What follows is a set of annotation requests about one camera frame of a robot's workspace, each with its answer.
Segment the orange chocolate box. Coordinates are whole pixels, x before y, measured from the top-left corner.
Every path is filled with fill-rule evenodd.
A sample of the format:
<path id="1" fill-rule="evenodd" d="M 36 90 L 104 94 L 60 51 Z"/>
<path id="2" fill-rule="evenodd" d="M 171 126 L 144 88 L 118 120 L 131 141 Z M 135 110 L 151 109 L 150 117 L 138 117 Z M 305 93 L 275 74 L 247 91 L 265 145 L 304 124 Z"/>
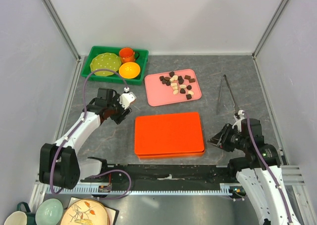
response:
<path id="1" fill-rule="evenodd" d="M 183 154 L 160 154 L 160 155 L 138 155 L 140 159 L 166 159 L 166 158 L 186 158 L 186 157 L 200 157 L 205 153 L 195 152 L 195 153 L 183 153 Z"/>

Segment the orange box lid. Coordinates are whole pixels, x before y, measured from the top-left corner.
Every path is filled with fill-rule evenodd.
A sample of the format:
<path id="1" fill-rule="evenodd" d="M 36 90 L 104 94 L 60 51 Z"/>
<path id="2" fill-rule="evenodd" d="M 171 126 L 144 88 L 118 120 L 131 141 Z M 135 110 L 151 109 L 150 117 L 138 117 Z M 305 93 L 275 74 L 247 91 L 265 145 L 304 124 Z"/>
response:
<path id="1" fill-rule="evenodd" d="M 138 116 L 135 119 L 136 155 L 183 154 L 204 150 L 198 112 Z"/>

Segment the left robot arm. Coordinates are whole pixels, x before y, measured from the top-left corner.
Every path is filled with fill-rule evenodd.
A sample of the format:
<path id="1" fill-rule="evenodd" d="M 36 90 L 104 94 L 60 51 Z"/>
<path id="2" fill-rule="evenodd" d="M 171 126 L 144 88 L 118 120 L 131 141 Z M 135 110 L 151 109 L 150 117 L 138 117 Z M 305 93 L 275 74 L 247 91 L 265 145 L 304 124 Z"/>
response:
<path id="1" fill-rule="evenodd" d="M 131 113 L 130 105 L 135 100 L 133 92 L 119 94 L 113 89 L 100 88 L 74 125 L 54 143 L 41 147 L 39 181 L 51 189 L 73 189 L 80 180 L 91 176 L 98 182 L 107 180 L 105 160 L 91 157 L 79 161 L 77 154 L 104 121 L 111 119 L 120 124 Z"/>

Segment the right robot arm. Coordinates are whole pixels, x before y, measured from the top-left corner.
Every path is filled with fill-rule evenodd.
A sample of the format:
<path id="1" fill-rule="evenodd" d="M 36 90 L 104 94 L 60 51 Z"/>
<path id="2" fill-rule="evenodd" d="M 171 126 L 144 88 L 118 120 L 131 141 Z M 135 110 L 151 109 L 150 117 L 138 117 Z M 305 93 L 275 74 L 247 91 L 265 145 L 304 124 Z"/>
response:
<path id="1" fill-rule="evenodd" d="M 230 181 L 242 185 L 259 224 L 300 223 L 286 192 L 278 152 L 264 141 L 258 119 L 240 118 L 234 125 L 227 123 L 209 143 L 227 152 L 244 152 L 244 157 L 229 161 L 226 174 Z"/>

